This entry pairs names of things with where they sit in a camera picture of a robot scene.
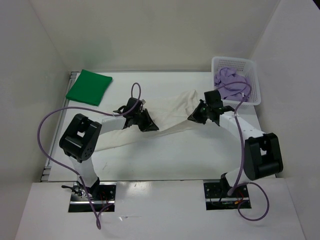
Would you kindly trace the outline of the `white t shirt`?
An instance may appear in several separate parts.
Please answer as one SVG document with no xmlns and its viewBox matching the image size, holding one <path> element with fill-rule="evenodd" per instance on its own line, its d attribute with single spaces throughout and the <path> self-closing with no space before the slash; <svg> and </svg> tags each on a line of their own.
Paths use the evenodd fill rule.
<svg viewBox="0 0 320 240">
<path fill-rule="evenodd" d="M 159 130 L 142 132 L 133 125 L 126 129 L 107 131 L 113 121 L 119 117 L 106 118 L 102 121 L 102 134 L 95 146 L 95 152 L 118 148 L 142 140 L 162 137 L 186 130 L 195 129 L 196 123 L 187 120 L 200 102 L 196 90 L 189 90 L 173 97 L 160 97 L 146 101 L 145 107 Z"/>
</svg>

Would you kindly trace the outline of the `green t shirt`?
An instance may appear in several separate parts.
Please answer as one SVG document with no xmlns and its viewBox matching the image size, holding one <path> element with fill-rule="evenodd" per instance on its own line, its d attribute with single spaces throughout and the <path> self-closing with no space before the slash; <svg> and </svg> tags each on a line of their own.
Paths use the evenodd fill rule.
<svg viewBox="0 0 320 240">
<path fill-rule="evenodd" d="M 82 70 L 66 94 L 66 99 L 91 106 L 99 106 L 113 78 Z"/>
</svg>

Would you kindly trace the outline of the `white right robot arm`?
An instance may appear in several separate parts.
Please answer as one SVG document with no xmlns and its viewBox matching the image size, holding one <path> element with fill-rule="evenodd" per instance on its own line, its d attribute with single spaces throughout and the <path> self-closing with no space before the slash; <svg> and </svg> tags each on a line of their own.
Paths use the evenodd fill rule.
<svg viewBox="0 0 320 240">
<path fill-rule="evenodd" d="M 284 169 L 280 143 L 274 133 L 265 133 L 241 118 L 236 109 L 222 104 L 208 104 L 202 99 L 187 118 L 205 124 L 212 121 L 240 141 L 240 167 L 221 175 L 219 191 L 232 196 L 237 187 L 264 177 L 281 173 Z"/>
</svg>

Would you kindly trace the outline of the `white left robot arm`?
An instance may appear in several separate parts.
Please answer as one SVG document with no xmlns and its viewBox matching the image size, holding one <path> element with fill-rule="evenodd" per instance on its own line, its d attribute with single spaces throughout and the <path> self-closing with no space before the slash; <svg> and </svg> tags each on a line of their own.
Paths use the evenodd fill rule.
<svg viewBox="0 0 320 240">
<path fill-rule="evenodd" d="M 143 107 L 124 116 L 112 116 L 103 123 L 78 113 L 69 123 L 59 141 L 59 147 L 71 160 L 78 177 L 82 177 L 84 183 L 78 178 L 77 184 L 87 199 L 94 200 L 100 194 L 100 179 L 92 162 L 99 136 L 114 130 L 124 130 L 132 125 L 138 126 L 141 132 L 159 130 L 148 110 Z"/>
</svg>

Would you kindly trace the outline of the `lavender t shirt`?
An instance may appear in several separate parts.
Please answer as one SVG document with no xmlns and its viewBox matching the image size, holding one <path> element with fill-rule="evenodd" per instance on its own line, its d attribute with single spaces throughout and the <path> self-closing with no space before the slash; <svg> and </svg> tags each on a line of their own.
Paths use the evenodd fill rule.
<svg viewBox="0 0 320 240">
<path fill-rule="evenodd" d="M 251 82 L 248 77 L 239 75 L 232 67 L 222 67 L 213 77 L 223 100 L 247 102 L 251 95 Z"/>
</svg>

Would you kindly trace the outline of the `white plastic basket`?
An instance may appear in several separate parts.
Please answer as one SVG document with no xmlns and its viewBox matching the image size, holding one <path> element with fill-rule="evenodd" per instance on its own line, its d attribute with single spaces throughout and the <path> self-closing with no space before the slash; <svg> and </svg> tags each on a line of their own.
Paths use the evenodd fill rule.
<svg viewBox="0 0 320 240">
<path fill-rule="evenodd" d="M 229 67 L 236 70 L 236 73 L 249 79 L 251 93 L 243 106 L 257 106 L 261 103 L 261 92 L 258 78 L 257 64 L 245 58 L 215 56 L 211 60 L 211 73 L 215 74 L 223 67 Z"/>
</svg>

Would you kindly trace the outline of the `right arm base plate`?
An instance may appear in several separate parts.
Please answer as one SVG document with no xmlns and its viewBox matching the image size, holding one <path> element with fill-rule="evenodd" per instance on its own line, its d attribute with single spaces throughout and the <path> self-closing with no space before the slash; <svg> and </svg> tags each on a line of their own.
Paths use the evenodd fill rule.
<svg viewBox="0 0 320 240">
<path fill-rule="evenodd" d="M 223 192 L 218 180 L 204 181 L 204 196 L 206 210 L 236 210 L 251 209 L 249 192 L 247 186 L 237 188 L 231 196 Z"/>
</svg>

